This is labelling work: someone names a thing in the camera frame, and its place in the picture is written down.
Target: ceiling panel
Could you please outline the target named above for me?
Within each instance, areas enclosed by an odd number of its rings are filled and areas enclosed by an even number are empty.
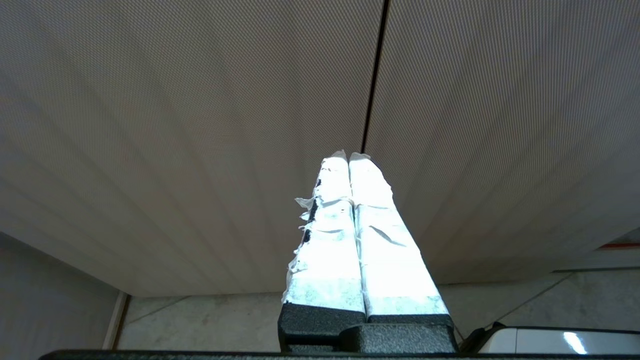
[[[133,295],[282,290],[381,5],[3,2],[1,230]]]
[[[440,283],[640,224],[640,3],[391,1],[366,152]]]

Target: white wall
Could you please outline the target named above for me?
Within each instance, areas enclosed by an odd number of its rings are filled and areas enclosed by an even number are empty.
[[[0,359],[100,348],[118,293],[0,233]]]

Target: beige ceiling panel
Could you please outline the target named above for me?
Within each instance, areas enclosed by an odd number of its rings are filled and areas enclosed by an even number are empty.
[[[391,1],[366,152],[436,280],[640,225],[640,3]]]
[[[382,1],[9,1],[3,231],[134,295],[278,291]]]

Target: ceiling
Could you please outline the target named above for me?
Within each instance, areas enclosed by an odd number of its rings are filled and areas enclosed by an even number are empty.
[[[542,274],[639,225],[639,15],[2,3],[0,230],[133,295],[280,291],[293,198],[364,147],[436,281]]]

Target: textured ceiling surface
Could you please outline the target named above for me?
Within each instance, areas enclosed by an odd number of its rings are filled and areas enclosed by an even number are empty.
[[[440,282],[640,224],[640,2],[393,0],[366,152]]]
[[[381,1],[5,1],[0,228],[133,295],[276,291]]]

